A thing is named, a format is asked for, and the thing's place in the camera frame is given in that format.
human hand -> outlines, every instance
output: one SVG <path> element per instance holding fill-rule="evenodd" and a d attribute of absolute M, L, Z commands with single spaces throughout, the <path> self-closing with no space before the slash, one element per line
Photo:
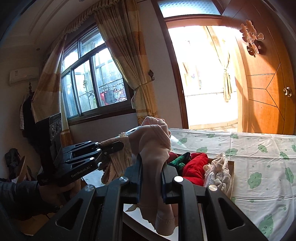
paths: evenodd
<path fill-rule="evenodd" d="M 65 187 L 59 187 L 54 184 L 46 185 L 46 186 L 38 186 L 38 187 L 39 187 L 39 192 L 42 200 L 55 206 L 61 206 L 65 204 L 64 199 L 61 197 L 61 195 L 64 192 L 70 191 L 70 198 L 72 198 L 81 189 L 80 178 Z"/>

person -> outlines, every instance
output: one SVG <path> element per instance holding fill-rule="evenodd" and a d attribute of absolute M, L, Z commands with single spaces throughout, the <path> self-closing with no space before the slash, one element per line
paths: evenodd
<path fill-rule="evenodd" d="M 27 220 L 39 214 L 56 213 L 65 204 L 62 194 L 70 198 L 80 191 L 80 179 L 65 187 L 40 186 L 37 181 L 8 183 L 0 181 L 0 204 L 9 218 Z"/>

wooden door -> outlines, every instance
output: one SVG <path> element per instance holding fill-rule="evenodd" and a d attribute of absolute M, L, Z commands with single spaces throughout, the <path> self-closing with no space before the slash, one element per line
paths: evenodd
<path fill-rule="evenodd" d="M 288 52 L 270 13 L 260 0 L 231 0 L 223 13 L 226 25 L 235 32 L 246 75 L 247 108 L 243 108 L 243 131 L 293 134 L 295 125 L 295 83 Z M 242 39 L 241 24 L 250 20 L 263 33 L 259 54 L 251 56 Z M 292 96 L 284 94 L 290 87 Z"/>

door decoration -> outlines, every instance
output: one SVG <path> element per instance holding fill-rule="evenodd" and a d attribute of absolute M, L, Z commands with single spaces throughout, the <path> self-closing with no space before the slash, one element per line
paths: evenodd
<path fill-rule="evenodd" d="M 264 35 L 262 33 L 257 35 L 257 31 L 250 20 L 246 20 L 246 25 L 242 23 L 241 27 L 242 39 L 248 43 L 247 50 L 251 56 L 256 57 L 256 54 L 259 54 L 258 40 L 264 39 Z"/>

door knob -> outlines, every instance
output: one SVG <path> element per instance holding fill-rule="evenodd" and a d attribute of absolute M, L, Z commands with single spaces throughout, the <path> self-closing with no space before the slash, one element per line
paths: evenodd
<path fill-rule="evenodd" d="M 290 87 L 287 87 L 284 89 L 284 93 L 286 96 L 291 97 L 292 96 L 292 90 Z"/>

